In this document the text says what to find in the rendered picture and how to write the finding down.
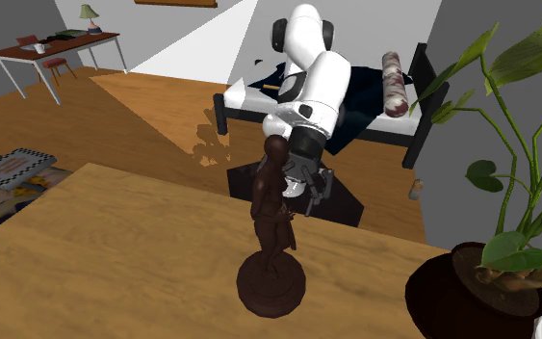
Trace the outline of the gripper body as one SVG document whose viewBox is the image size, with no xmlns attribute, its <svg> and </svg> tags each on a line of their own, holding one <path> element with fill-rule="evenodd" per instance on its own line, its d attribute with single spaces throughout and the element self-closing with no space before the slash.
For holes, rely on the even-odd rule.
<svg viewBox="0 0 542 339">
<path fill-rule="evenodd" d="M 290 159 L 297 164 L 318 168 L 326 142 L 325 134 L 318 130 L 305 126 L 294 127 L 288 140 Z"/>
</svg>

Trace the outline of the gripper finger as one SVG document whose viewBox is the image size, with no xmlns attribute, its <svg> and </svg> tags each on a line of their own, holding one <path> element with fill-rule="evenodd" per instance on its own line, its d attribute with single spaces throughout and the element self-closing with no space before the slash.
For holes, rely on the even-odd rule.
<svg viewBox="0 0 542 339">
<path fill-rule="evenodd" d="M 294 160 L 287 161 L 287 163 L 283 166 L 283 173 L 285 178 L 291 182 L 302 182 L 302 179 L 300 178 L 300 169 L 297 166 L 297 162 Z"/>
<path fill-rule="evenodd" d="M 309 217 L 314 206 L 319 205 L 323 199 L 328 199 L 330 197 L 334 171 L 332 169 L 318 170 L 318 175 L 323 180 L 323 188 L 319 191 L 316 187 L 312 172 L 306 166 L 301 166 L 300 169 L 311 194 L 305 212 L 305 216 Z"/>
</svg>

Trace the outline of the dark brown figure statue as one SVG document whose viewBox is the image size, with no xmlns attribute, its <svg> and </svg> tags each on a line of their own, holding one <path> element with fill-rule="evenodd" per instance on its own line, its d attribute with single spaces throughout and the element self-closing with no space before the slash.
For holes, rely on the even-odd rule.
<svg viewBox="0 0 542 339">
<path fill-rule="evenodd" d="M 270 135 L 264 150 L 266 160 L 256 172 L 250 207 L 260 250 L 239 268 L 236 284 L 247 310 L 262 318 L 276 319 L 300 305 L 306 276 L 301 264 L 286 252 L 297 248 L 292 227 L 294 213 L 283 196 L 287 182 L 282 168 L 289 158 L 289 145 L 282 136 Z"/>
</svg>

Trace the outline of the black bed with white mattress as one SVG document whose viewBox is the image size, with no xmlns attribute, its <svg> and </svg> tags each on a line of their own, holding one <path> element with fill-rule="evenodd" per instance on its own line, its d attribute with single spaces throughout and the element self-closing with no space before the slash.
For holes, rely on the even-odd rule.
<svg viewBox="0 0 542 339">
<path fill-rule="evenodd" d="M 268 77 L 247 85 L 239 80 L 223 93 L 213 95 L 218 133 L 228 133 L 229 118 L 262 122 L 274 107 L 276 92 L 270 85 L 280 83 L 285 65 L 276 66 Z M 413 169 L 432 126 L 431 116 L 442 105 L 450 88 L 444 83 L 429 97 L 420 101 L 412 114 L 388 117 L 378 110 L 382 107 L 381 71 L 366 66 L 355 66 L 345 103 L 347 112 L 325 150 L 338 154 L 355 139 L 403 146 L 407 149 L 402 160 L 405 169 Z"/>
</svg>

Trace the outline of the green plant in dark pot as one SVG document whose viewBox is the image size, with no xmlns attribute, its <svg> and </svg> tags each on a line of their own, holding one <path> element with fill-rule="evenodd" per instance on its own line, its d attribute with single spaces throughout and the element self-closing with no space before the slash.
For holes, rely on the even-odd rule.
<svg viewBox="0 0 542 339">
<path fill-rule="evenodd" d="M 476 188 L 490 193 L 504 189 L 495 235 L 487 242 L 465 242 L 451 251 L 425 261 L 405 285 L 409 315 L 425 339 L 531 339 L 535 321 L 542 316 L 542 249 L 529 241 L 542 233 L 542 212 L 533 210 L 542 194 L 542 172 L 538 163 L 537 139 L 542 123 L 529 147 L 517 128 L 499 92 L 502 85 L 521 81 L 542 72 L 542 26 L 499 55 L 486 66 L 484 52 L 499 23 L 483 33 L 458 61 L 443 70 L 411 104 L 436 92 L 455 73 L 480 60 L 486 95 L 494 93 L 529 162 L 527 186 L 516 177 L 517 156 L 501 128 L 482 109 L 465 107 L 475 90 L 465 92 L 454 104 L 442 104 L 431 122 L 444 124 L 459 112 L 477 112 L 495 129 L 512 156 L 510 173 L 497 173 L 493 161 L 478 160 L 465 177 Z M 504 231 L 504 218 L 515 183 L 529 195 L 527 209 L 517 228 Z"/>
</svg>

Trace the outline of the brown desk with white legs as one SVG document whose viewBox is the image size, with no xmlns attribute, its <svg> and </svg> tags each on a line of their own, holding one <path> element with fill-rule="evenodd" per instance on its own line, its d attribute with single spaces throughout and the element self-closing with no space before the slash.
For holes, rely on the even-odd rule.
<svg viewBox="0 0 542 339">
<path fill-rule="evenodd" d="M 81 36 L 72 40 L 68 40 L 68 41 L 60 41 L 60 40 L 51 41 L 49 43 L 49 47 L 45 48 L 44 52 L 41 54 L 36 49 L 34 49 L 33 51 L 30 51 L 30 50 L 23 49 L 19 45 L 15 45 L 12 47 L 0 49 L 0 66 L 2 66 L 6 74 L 9 76 L 9 78 L 13 82 L 17 91 L 21 94 L 21 96 L 23 98 L 27 98 L 25 91 L 15 81 L 15 79 L 13 78 L 12 74 L 10 73 L 10 71 L 4 64 L 4 62 L 15 62 L 15 63 L 32 65 L 34 69 L 37 71 L 40 79 L 45 84 L 46 88 L 48 88 L 49 92 L 53 96 L 56 103 L 58 105 L 61 105 L 62 101 L 60 97 L 58 96 L 57 91 L 45 77 L 44 67 L 42 66 L 41 62 L 49 57 L 58 56 L 59 54 L 64 53 L 64 52 L 88 49 L 95 68 L 98 68 L 97 61 L 95 60 L 93 52 L 92 52 L 93 47 L 113 41 L 116 44 L 116 50 L 121 60 L 122 70 L 124 71 L 125 74 L 127 74 L 128 69 L 124 60 L 123 53 L 121 51 L 121 47 L 118 41 L 118 36 L 119 36 L 119 33 L 104 32 L 104 33 L 99 33 L 96 35 L 86 34 L 84 36 Z"/>
</svg>

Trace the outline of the red chair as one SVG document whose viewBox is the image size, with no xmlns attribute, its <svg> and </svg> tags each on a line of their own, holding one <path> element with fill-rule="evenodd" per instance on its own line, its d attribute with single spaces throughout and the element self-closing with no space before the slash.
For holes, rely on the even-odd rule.
<svg viewBox="0 0 542 339">
<path fill-rule="evenodd" d="M 35 45 L 35 44 L 38 44 L 38 43 L 44 45 L 44 44 L 47 43 L 46 39 L 39 40 L 35 35 L 16 38 L 16 41 L 21 46 Z M 51 59 L 51 60 L 44 61 L 41 64 L 42 64 L 42 66 L 44 68 L 46 68 L 46 69 L 48 69 L 50 71 L 56 85 L 59 85 L 58 78 L 61 76 L 61 73 L 59 71 L 60 66 L 65 66 L 67 68 L 67 70 L 72 74 L 72 76 L 74 78 L 76 78 L 76 75 L 74 74 L 72 69 L 67 64 L 67 61 L 66 61 L 65 58 L 54 58 L 54 59 Z"/>
</svg>

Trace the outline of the checkered flat box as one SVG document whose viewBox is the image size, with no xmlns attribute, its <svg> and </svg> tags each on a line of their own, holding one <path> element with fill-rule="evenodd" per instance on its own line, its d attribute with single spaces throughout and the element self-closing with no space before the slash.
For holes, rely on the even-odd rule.
<svg viewBox="0 0 542 339">
<path fill-rule="evenodd" d="M 0 158 L 0 190 L 11 191 L 56 162 L 53 155 L 17 148 Z"/>
</svg>

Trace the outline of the wooden wall picture frame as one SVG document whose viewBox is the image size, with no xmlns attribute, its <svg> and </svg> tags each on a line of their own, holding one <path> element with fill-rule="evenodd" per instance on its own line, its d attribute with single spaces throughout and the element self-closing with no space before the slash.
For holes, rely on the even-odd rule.
<svg viewBox="0 0 542 339">
<path fill-rule="evenodd" d="M 189 8 L 216 8 L 217 0 L 134 0 L 139 5 L 175 6 Z"/>
</svg>

